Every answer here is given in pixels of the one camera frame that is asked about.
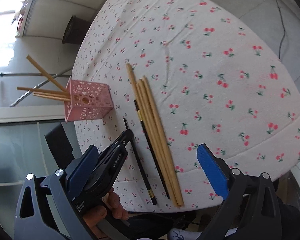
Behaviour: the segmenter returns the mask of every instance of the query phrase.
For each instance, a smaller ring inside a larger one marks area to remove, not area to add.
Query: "pink plastic basket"
[[[66,122],[102,119],[113,108],[107,84],[69,78],[66,89],[71,98],[65,102]]]

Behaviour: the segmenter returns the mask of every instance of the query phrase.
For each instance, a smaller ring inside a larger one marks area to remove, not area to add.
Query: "wooden chopstick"
[[[61,89],[63,92],[68,92],[59,82],[57,82],[55,79],[53,79],[50,74],[45,71],[33,58],[30,57],[30,55],[27,56],[27,60],[34,65],[34,67],[39,70],[42,75],[44,75],[47,79],[49,79],[53,84],[55,84],[59,89]]]
[[[40,98],[47,98],[47,99],[53,99],[53,100],[58,100],[58,101],[64,101],[64,102],[70,102],[71,100],[69,98],[61,98],[57,96],[46,96],[46,95],[40,95],[37,94],[36,92],[33,93],[35,97],[40,97]]]
[[[35,92],[37,95],[43,95],[43,96],[52,96],[52,97],[58,97],[58,98],[66,98],[70,99],[70,95],[58,95],[53,93],[44,93],[44,92]]]
[[[164,152],[162,151],[162,148],[161,148],[159,135],[156,132],[154,117],[153,117],[152,112],[151,112],[151,106],[149,104],[149,100],[148,100],[148,97],[147,97],[147,94],[146,94],[145,86],[144,86],[143,81],[141,79],[137,82],[137,90],[138,90],[138,94],[139,94],[140,99],[141,99],[140,100],[141,102],[139,103],[139,105],[141,105],[142,108],[143,108],[142,117],[146,121],[146,124],[148,125],[147,132],[148,132],[148,135],[150,136],[151,144],[154,147],[154,153],[157,157],[157,161],[158,161],[159,166],[161,168],[162,175],[163,175],[164,180],[166,182],[166,186],[167,186],[167,189],[169,191],[169,195],[170,195],[170,198],[172,200],[172,203],[176,207],[178,207],[178,202],[177,202],[176,196],[174,194],[174,190],[173,190],[173,187],[172,187],[172,184],[171,184],[171,181],[170,181],[170,176],[169,176],[169,174],[167,172],[167,169],[165,167],[164,156],[163,156]]]
[[[175,197],[177,199],[178,205],[183,206],[184,202],[183,202],[183,199],[182,199],[180,186],[179,186],[178,179],[177,179],[177,176],[176,176],[176,172],[175,172],[175,169],[174,169],[174,164],[173,164],[171,152],[170,152],[170,149],[169,149],[168,144],[167,144],[167,138],[166,138],[165,133],[164,133],[163,125],[162,125],[162,122],[161,122],[156,104],[154,102],[154,98],[153,98],[148,80],[145,76],[143,76],[142,81],[143,81],[143,84],[145,86],[146,94],[147,94],[147,97],[148,97],[148,100],[149,100],[149,103],[150,103],[150,106],[151,106],[151,111],[152,111],[153,116],[154,116],[154,123],[156,125],[156,131],[159,133],[159,139],[161,141],[161,147],[162,147],[163,152],[164,152],[164,158],[165,158],[164,160],[165,160],[165,163],[168,166],[167,170],[169,171],[169,178],[171,179],[172,189],[174,191],[174,194],[175,194]]]
[[[40,89],[40,88],[17,87],[17,90],[24,90],[24,91],[31,91],[31,92],[42,92],[42,93],[51,93],[51,94],[57,94],[57,95],[63,95],[63,96],[70,96],[69,92],[47,90],[47,89]]]
[[[159,152],[158,145],[156,144],[156,141],[155,141],[155,139],[153,137],[153,134],[150,134],[150,127],[149,127],[150,124],[149,124],[149,122],[148,122],[148,120],[146,118],[146,115],[145,115],[144,105],[142,104],[141,98],[140,98],[141,92],[139,91],[140,89],[137,87],[137,82],[136,82],[135,75],[133,73],[132,66],[129,63],[127,63],[126,64],[126,68],[127,68],[127,72],[128,72],[128,76],[129,76],[129,79],[130,79],[130,83],[131,83],[133,92],[135,94],[135,97],[136,97],[136,100],[137,100],[137,103],[138,103],[138,106],[139,106],[139,109],[140,109],[140,112],[141,112],[142,119],[144,121],[146,130],[147,130],[148,135],[149,135],[149,139],[150,139],[151,144],[153,146],[154,153],[156,155],[159,167],[161,168],[162,175],[163,175],[163,178],[164,178],[165,183],[166,183],[166,187],[167,187],[168,192],[169,192],[169,196],[170,196],[173,204],[177,207],[178,203],[177,203],[177,200],[176,200],[176,198],[174,196],[174,193],[173,193],[170,181],[169,181],[168,173],[167,173],[167,171],[165,169],[165,165],[162,162],[162,158],[160,158],[160,152]]]

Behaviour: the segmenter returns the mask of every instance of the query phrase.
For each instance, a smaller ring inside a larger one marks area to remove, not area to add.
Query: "cherry print tablecloth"
[[[166,198],[148,150],[125,63],[154,94],[183,194]],[[152,205],[132,149],[114,184],[129,211],[180,212],[220,204],[196,158],[206,143],[230,167],[280,177],[300,160],[300,95],[269,47],[209,0],[107,0],[77,55],[73,79],[106,83],[115,105],[103,120],[76,122],[82,152],[135,134],[158,205]]]

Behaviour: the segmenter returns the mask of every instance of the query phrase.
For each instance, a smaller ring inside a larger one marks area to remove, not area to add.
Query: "metal pole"
[[[68,69],[66,69],[66,70],[64,70],[64,71],[62,71],[62,72],[60,72],[59,74],[53,75],[52,78],[57,78],[57,77],[59,77],[60,75],[66,73],[66,72],[68,72],[68,71],[70,71],[72,68],[73,68],[73,67],[70,67],[70,68],[68,68]],[[40,88],[40,87],[42,87],[43,85],[47,84],[48,82],[50,82],[50,81],[47,79],[47,80],[41,82],[40,84],[36,85],[34,88]],[[23,99],[25,99],[27,96],[29,96],[29,95],[31,95],[31,94],[32,94],[31,91],[27,91],[27,92],[24,93],[21,97],[19,97],[16,101],[14,101],[14,102],[10,105],[10,107],[16,106],[16,105],[19,104]]]
[[[9,73],[9,74],[5,74],[3,72],[0,73],[0,77],[43,77],[44,75],[42,75],[41,73]],[[71,75],[59,75],[58,77],[65,77],[65,78],[69,78],[71,77]]]

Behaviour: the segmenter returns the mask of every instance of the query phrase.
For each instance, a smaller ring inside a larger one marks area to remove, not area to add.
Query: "tablecloth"
[[[173,207],[134,110],[125,64],[154,94],[185,205]],[[73,79],[106,83],[103,120],[75,123],[82,152],[105,149],[126,117],[157,198],[152,205],[132,149],[114,184],[125,209],[180,212],[220,204],[196,158],[199,144],[232,167],[272,180],[300,160],[300,94],[274,52],[209,0],[107,0],[77,55]]]

